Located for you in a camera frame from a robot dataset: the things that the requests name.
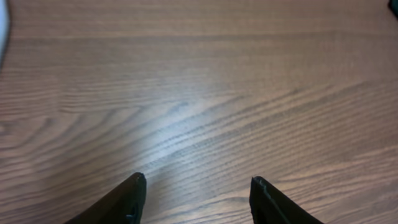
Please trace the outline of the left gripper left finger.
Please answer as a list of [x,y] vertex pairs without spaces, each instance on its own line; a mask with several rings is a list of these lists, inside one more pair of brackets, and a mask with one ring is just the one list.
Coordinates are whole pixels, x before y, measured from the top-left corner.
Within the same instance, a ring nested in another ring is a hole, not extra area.
[[65,224],[140,224],[146,190],[145,175],[136,172]]

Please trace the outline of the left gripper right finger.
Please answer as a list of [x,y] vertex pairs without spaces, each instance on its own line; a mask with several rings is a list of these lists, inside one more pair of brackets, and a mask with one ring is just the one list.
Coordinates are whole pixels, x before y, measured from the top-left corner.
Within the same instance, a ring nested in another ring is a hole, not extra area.
[[249,204],[255,224],[323,224],[261,176],[251,179]]

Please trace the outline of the black t-shirt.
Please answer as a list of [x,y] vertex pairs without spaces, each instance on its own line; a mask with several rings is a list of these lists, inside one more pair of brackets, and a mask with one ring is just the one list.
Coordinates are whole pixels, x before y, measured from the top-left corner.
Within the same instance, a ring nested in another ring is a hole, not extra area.
[[389,0],[388,8],[393,13],[393,15],[398,18],[398,0]]

